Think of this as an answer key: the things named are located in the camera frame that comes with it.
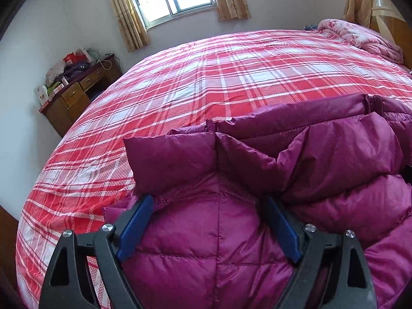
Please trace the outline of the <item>pink folded quilt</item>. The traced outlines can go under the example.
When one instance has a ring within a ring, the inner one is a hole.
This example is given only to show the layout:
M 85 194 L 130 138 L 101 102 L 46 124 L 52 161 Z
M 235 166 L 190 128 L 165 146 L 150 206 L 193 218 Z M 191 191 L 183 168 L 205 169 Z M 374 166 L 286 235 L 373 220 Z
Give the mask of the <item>pink folded quilt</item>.
M 404 64 L 401 47 L 372 29 L 345 20 L 325 19 L 319 22 L 318 30 L 328 31 L 351 45 L 378 55 L 394 64 Z

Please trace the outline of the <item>brown wooden desk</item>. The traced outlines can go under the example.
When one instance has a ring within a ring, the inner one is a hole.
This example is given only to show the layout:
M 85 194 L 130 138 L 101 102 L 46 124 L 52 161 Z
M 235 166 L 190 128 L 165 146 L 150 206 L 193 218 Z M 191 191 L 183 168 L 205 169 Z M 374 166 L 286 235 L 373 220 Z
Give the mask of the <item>brown wooden desk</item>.
M 59 136 L 63 137 L 91 102 L 121 76 L 119 59 L 114 54 L 108 54 L 79 74 L 71 83 L 57 89 L 55 95 L 39 112 L 47 118 Z

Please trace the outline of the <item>side beige curtain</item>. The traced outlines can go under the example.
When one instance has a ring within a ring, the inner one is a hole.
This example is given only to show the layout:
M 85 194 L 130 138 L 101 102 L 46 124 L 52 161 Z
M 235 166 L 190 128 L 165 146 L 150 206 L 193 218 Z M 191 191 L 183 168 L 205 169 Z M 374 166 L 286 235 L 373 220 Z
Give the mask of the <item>side beige curtain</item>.
M 369 28 L 372 17 L 372 0 L 346 0 L 344 20 Z

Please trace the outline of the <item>magenta puffer jacket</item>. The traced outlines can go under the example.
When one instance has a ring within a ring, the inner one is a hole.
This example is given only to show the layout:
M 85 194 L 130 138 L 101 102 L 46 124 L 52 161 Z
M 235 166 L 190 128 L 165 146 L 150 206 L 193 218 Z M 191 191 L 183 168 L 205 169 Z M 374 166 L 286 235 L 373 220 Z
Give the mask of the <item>magenta puffer jacket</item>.
M 353 231 L 379 308 L 411 282 L 411 109 L 399 101 L 275 105 L 124 146 L 135 186 L 103 214 L 153 197 L 123 265 L 145 308 L 273 308 L 297 268 L 281 248 L 292 220 Z

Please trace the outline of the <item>left beige curtain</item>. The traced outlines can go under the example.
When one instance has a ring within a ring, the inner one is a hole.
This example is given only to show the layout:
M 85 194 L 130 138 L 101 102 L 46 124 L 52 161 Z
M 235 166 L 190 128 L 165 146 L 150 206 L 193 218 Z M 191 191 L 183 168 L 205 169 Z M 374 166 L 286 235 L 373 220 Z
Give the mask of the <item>left beige curtain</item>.
M 135 0 L 110 0 L 126 49 L 136 51 L 149 45 L 149 36 Z

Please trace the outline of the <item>red plaid bed sheet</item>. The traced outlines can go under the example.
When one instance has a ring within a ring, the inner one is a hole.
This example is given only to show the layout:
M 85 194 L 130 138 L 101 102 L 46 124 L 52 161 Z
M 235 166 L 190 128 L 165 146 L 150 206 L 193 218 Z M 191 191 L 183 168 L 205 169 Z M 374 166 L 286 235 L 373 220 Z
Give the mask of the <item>red plaid bed sheet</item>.
M 264 105 L 351 93 L 410 105 L 411 76 L 325 31 L 227 34 L 135 64 L 63 136 L 24 204 L 15 256 L 24 304 L 38 307 L 60 231 L 95 229 L 103 221 L 102 208 L 132 188 L 125 137 L 162 135 Z

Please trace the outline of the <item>wooden bed headboard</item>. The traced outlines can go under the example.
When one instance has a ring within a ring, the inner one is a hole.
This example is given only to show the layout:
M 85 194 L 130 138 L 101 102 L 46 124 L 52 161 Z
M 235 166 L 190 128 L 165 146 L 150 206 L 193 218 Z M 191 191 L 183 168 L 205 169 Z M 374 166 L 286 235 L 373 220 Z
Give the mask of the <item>wooden bed headboard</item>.
M 370 28 L 401 47 L 404 65 L 411 70 L 411 27 L 391 0 L 372 0 Z

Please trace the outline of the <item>white carton on desk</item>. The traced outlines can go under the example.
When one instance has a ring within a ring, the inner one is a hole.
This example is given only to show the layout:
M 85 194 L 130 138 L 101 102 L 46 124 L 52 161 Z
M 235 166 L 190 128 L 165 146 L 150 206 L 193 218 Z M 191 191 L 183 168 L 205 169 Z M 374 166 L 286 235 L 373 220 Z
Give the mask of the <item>white carton on desk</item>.
M 49 100 L 47 87 L 45 85 L 37 86 L 33 91 L 41 106 L 43 106 Z

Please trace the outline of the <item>clothes pile on desk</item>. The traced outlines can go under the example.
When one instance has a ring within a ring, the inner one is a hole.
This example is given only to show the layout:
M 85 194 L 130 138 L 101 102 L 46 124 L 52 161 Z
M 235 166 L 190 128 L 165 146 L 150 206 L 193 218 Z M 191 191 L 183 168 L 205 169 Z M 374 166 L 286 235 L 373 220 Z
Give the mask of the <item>clothes pile on desk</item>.
M 71 82 L 75 77 L 91 68 L 101 55 L 94 49 L 77 49 L 68 53 L 61 61 L 57 62 L 45 75 L 45 86 L 51 87 L 56 82 L 66 79 Z

